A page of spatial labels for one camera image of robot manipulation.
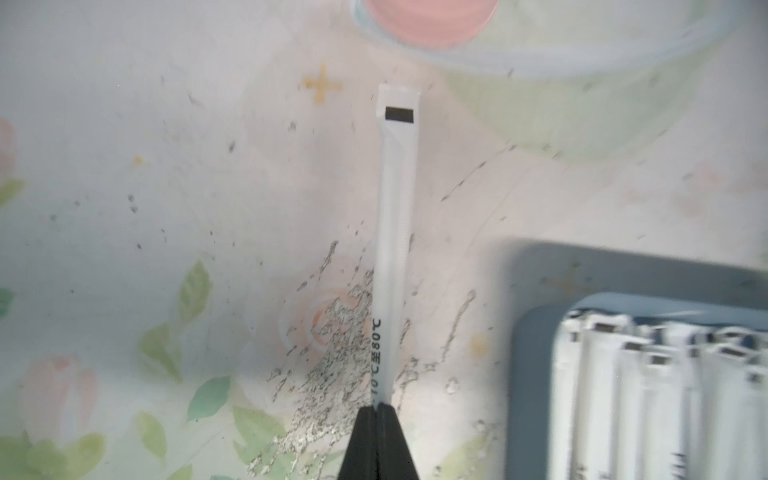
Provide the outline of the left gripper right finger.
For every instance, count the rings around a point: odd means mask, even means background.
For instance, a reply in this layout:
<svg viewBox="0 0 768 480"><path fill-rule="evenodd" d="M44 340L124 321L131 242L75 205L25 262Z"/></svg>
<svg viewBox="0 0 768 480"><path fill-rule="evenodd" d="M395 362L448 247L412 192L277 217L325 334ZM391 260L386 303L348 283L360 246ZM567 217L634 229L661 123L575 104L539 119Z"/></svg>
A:
<svg viewBox="0 0 768 480"><path fill-rule="evenodd" d="M419 476L395 408L380 403L376 409L378 480L418 480Z"/></svg>

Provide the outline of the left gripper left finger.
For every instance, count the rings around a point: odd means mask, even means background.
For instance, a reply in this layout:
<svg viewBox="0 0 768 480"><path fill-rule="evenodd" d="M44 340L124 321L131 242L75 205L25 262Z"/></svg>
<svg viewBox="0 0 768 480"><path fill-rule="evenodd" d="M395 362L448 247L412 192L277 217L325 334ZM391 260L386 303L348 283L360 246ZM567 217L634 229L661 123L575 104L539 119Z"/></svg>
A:
<svg viewBox="0 0 768 480"><path fill-rule="evenodd" d="M376 412L373 406L358 410L337 479L378 479Z"/></svg>

